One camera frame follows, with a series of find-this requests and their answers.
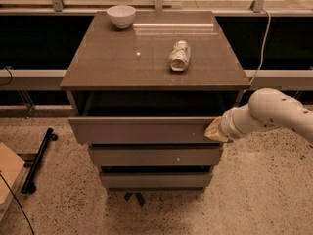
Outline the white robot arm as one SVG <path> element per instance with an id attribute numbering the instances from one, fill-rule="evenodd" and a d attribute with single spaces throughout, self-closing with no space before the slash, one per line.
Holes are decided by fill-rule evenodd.
<path id="1" fill-rule="evenodd" d="M 289 129 L 313 144 L 313 112 L 279 90 L 262 88 L 250 96 L 247 104 L 227 110 L 217 117 L 204 135 L 226 143 L 252 132 L 276 128 Z"/>

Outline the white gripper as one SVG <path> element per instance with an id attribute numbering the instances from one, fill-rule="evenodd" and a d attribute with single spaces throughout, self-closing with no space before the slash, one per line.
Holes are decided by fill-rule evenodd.
<path id="1" fill-rule="evenodd" d="M 204 135 L 218 142 L 231 142 L 242 138 L 244 135 L 234 124 L 236 108 L 227 110 L 221 117 L 217 117 L 205 130 Z"/>

